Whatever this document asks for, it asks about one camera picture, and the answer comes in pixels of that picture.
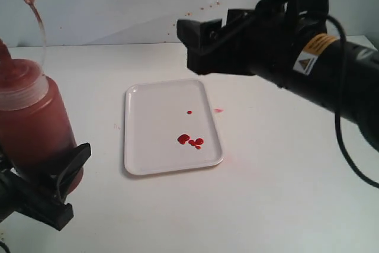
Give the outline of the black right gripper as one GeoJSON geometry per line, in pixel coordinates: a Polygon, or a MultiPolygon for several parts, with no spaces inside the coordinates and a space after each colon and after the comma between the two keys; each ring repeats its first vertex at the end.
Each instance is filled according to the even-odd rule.
{"type": "Polygon", "coordinates": [[[197,75],[258,75],[281,87],[335,87],[335,67],[306,46],[327,37],[329,0],[261,0],[252,11],[221,19],[180,19],[176,35],[197,75]]]}

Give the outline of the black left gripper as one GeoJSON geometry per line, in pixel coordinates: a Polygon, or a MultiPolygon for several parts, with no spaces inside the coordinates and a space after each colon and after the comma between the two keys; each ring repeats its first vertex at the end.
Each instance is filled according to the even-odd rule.
{"type": "Polygon", "coordinates": [[[83,178],[83,166],[91,157],[91,145],[83,143],[56,160],[43,172],[37,185],[12,172],[10,160],[1,151],[1,221],[17,212],[58,231],[73,219],[66,203],[83,178]]]}

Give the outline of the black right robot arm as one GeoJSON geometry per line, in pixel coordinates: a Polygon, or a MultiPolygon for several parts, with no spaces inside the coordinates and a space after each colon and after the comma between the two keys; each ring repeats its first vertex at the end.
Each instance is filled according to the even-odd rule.
{"type": "Polygon", "coordinates": [[[226,21],[180,19],[187,68],[260,76],[355,123],[378,148],[378,52],[327,33],[329,0],[260,0],[226,21]]]}

